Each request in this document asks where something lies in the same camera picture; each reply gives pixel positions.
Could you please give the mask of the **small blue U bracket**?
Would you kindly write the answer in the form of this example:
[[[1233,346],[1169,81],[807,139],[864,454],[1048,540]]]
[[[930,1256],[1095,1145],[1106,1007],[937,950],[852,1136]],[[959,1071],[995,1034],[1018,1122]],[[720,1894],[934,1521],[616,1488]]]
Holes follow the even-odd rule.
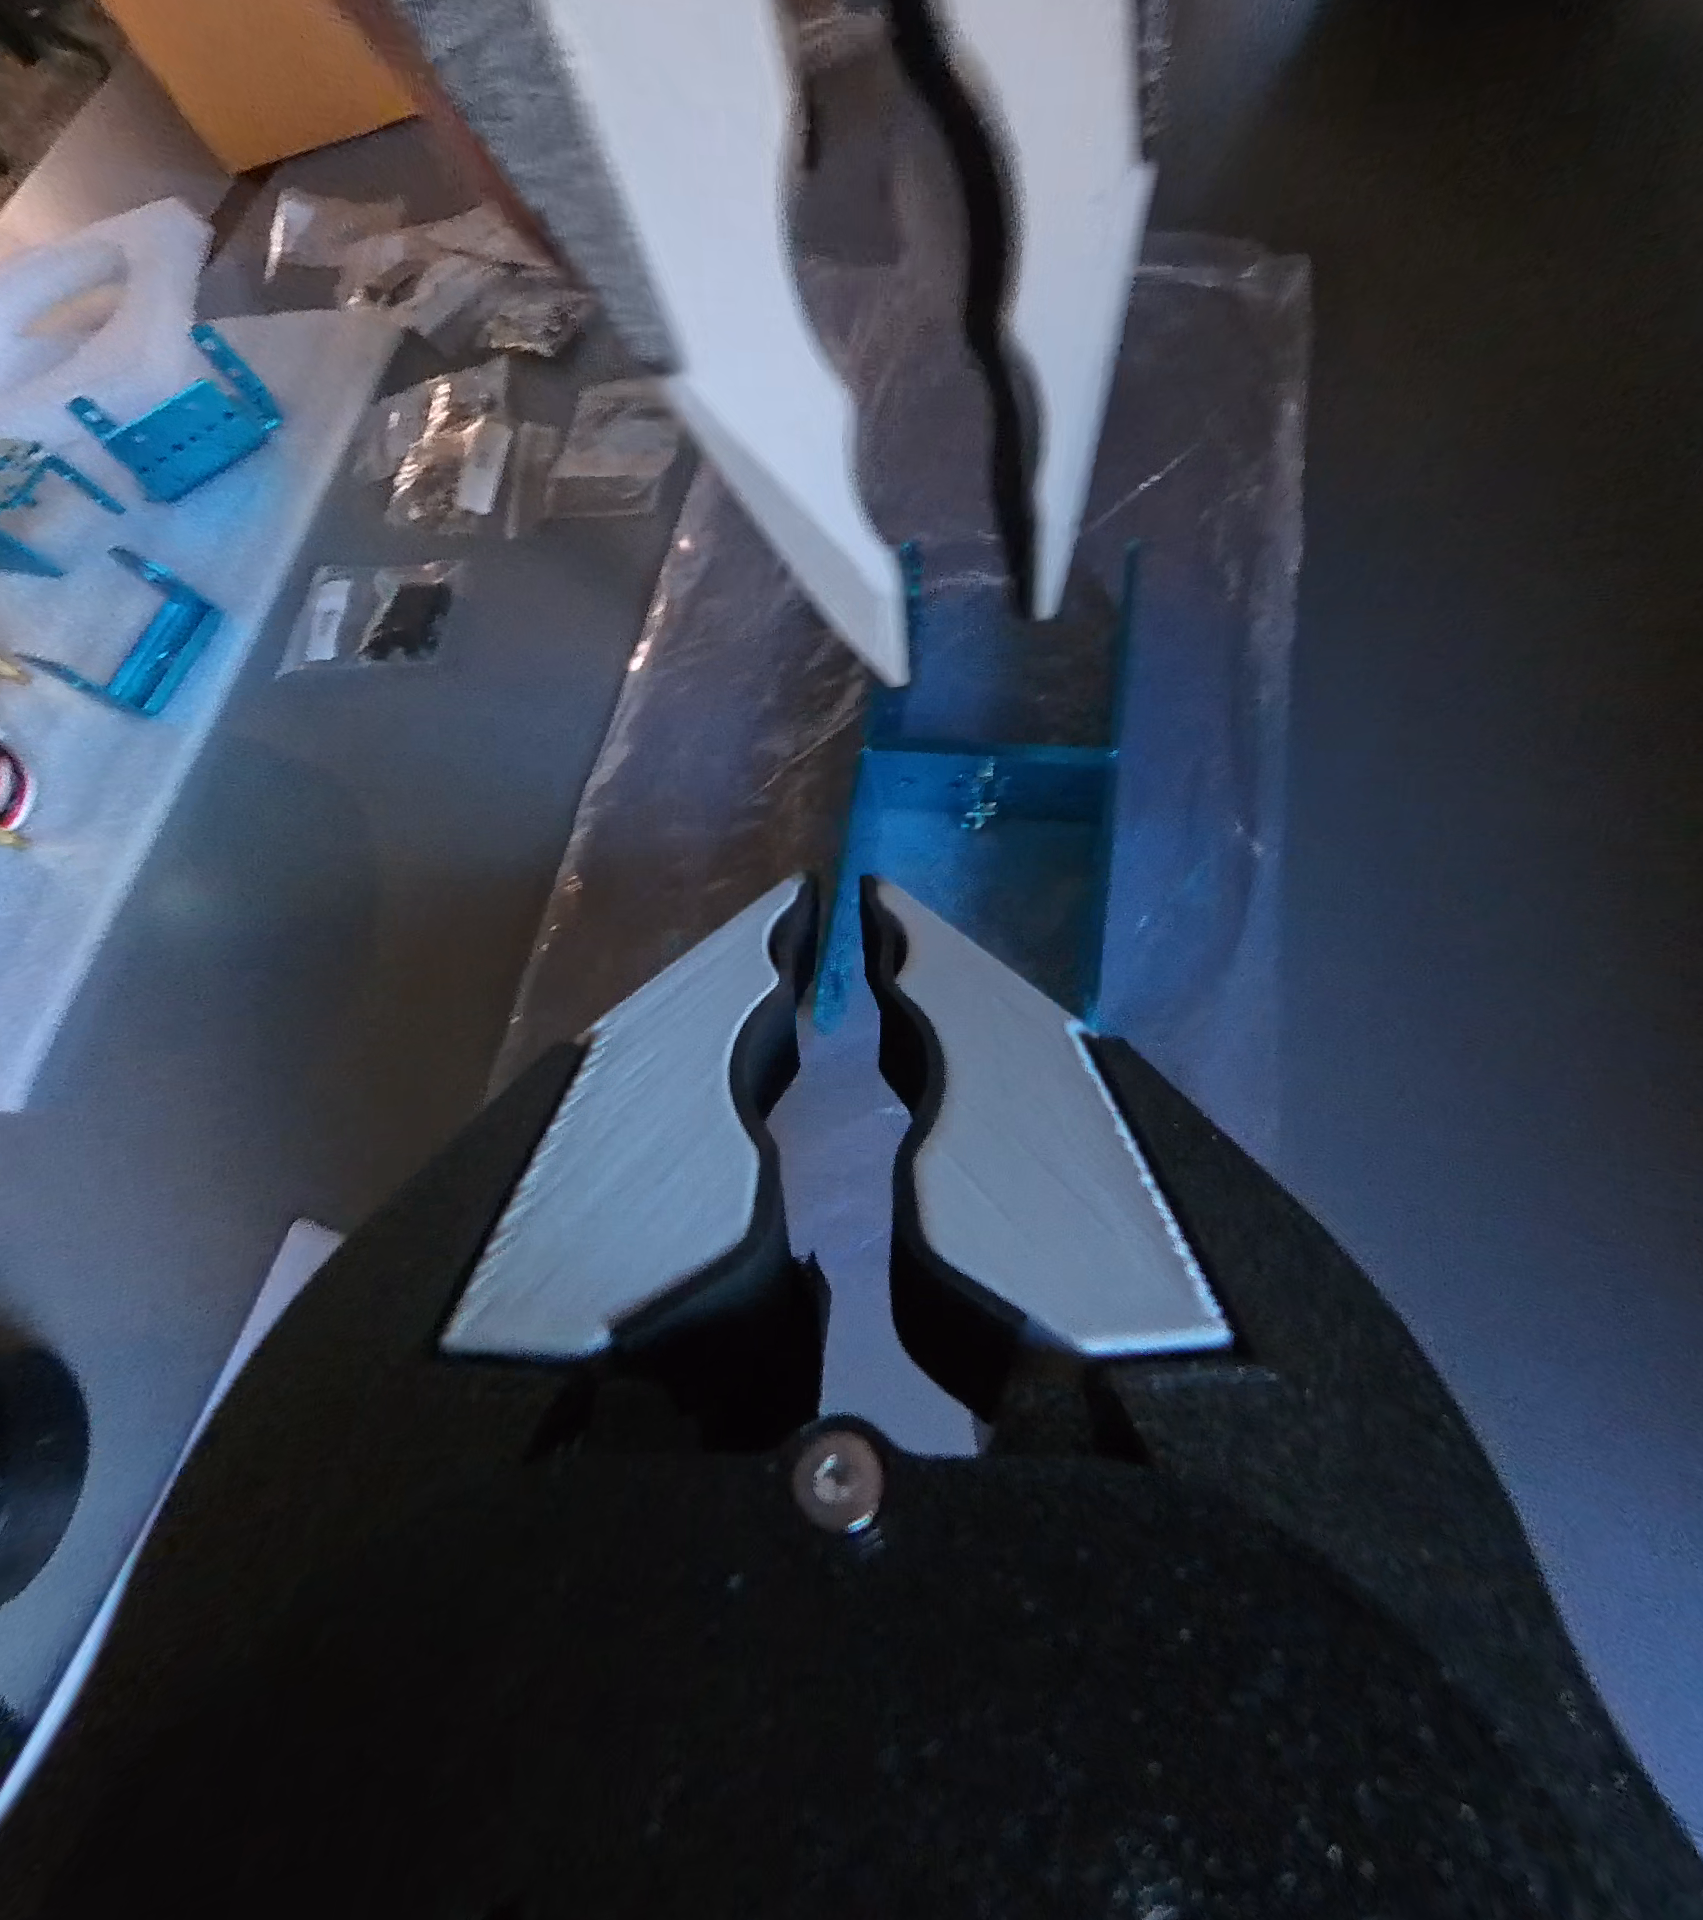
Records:
[[[116,671],[103,683],[95,683],[69,660],[27,653],[21,664],[53,675],[58,683],[103,708],[150,717],[170,705],[170,697],[192,675],[210,636],[221,627],[221,610],[175,569],[135,547],[110,545],[107,553],[117,568],[158,594],[158,608],[143,624],[140,636],[131,639]]]

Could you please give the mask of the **pile of small hardware packets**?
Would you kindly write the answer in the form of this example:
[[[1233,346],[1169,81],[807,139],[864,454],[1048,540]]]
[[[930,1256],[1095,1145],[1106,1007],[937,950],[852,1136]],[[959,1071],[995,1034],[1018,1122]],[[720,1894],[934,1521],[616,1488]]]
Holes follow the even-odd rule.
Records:
[[[340,307],[393,317],[450,359],[371,399],[351,450],[386,531],[431,540],[431,553],[317,565],[290,620],[283,679],[432,660],[464,573],[445,545],[659,503],[683,428],[654,377],[590,380],[565,418],[523,409],[531,374],[563,369],[583,346],[596,300],[498,209],[410,222],[399,199],[283,189],[266,274],[279,267],[335,274]]]

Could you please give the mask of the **blue perforated bracket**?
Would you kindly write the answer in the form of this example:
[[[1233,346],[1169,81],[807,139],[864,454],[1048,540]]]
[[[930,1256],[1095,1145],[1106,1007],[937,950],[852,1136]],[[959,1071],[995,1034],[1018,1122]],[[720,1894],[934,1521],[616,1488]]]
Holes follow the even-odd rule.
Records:
[[[210,372],[136,418],[117,422],[85,395],[69,399],[83,431],[157,503],[180,502],[251,458],[284,418],[273,391],[214,324],[192,324],[192,346]]]

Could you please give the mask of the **clear plastic bag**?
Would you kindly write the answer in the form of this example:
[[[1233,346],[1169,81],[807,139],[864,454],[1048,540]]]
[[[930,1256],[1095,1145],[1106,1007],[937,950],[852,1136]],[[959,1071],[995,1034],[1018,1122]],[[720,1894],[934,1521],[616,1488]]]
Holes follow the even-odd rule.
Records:
[[[907,735],[1089,750],[1106,689],[1103,905],[1060,856],[1097,819],[953,828],[990,870],[966,929],[1137,1048],[1262,1159],[1277,1145],[1277,908],[1302,547],[1310,274],[1151,233],[1130,292],[1067,613],[1010,624],[981,479],[988,398],[934,247],[814,262],[807,289],[864,399],[879,518],[921,555]],[[803,865],[831,890],[874,689],[709,466],[676,509],[489,1074],[552,1042]]]

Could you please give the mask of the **white foam sheet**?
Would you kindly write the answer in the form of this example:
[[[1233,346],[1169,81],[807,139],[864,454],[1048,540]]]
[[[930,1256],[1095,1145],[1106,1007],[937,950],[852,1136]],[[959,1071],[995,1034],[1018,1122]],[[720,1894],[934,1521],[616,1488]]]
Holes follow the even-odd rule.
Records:
[[[192,346],[207,252],[210,224],[164,198],[0,261],[0,439],[58,450],[127,503],[90,514],[95,540],[65,576],[0,573],[0,656],[69,660],[103,683],[158,608],[110,545],[166,565],[221,610],[150,717],[27,664],[25,684],[0,679],[0,728],[37,783],[27,846],[0,846],[0,1110],[25,1107],[398,346],[393,324],[358,309],[217,321],[279,399],[283,428],[186,499],[147,502],[69,399],[136,418],[210,372]]]

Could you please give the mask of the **grey desk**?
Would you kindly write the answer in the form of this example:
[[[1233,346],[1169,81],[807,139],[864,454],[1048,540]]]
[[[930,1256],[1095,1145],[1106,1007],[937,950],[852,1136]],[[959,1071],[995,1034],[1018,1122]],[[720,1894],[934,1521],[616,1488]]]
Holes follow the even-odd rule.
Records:
[[[1178,1],[1154,228],[1306,252],[1277,1175],[1511,1478],[1703,1828],[1703,1]],[[467,573],[421,671],[247,671],[21,1116],[0,1321],[87,1625],[299,1214],[479,1101],[665,521]]]

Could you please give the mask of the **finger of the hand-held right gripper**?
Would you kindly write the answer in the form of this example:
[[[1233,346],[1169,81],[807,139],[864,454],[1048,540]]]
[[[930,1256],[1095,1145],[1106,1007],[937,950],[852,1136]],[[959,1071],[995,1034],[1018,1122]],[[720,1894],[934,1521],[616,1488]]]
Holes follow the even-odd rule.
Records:
[[[1058,613],[1156,169],[1137,1],[896,1],[966,211],[966,348],[1018,608]]]
[[[901,565],[864,506],[855,402],[796,274],[779,6],[553,1],[552,29],[664,315],[672,409],[811,608],[904,683]]]

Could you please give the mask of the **open cardboard box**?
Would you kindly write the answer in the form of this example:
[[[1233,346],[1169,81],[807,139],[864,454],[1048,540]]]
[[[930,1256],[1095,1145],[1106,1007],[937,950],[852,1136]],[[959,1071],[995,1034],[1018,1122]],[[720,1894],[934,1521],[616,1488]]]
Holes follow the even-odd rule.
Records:
[[[227,173],[416,115],[345,1],[103,1],[143,67]]]

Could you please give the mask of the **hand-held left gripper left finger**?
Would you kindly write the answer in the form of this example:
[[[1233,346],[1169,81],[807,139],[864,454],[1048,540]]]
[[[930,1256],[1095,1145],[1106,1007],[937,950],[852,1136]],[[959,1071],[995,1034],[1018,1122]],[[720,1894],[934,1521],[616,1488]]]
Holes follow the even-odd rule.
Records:
[[[793,874],[616,1001],[483,1243],[439,1347],[578,1359],[790,1262],[768,1116],[798,1068],[818,889]]]

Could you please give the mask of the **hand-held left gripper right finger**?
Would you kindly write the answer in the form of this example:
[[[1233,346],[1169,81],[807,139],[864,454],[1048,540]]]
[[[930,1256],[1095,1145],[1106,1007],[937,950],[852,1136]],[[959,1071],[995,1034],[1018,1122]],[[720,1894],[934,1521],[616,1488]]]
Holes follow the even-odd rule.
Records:
[[[862,881],[879,1066],[911,1112],[899,1258],[1010,1339],[1100,1359],[1233,1332],[1091,1034],[888,876]]]

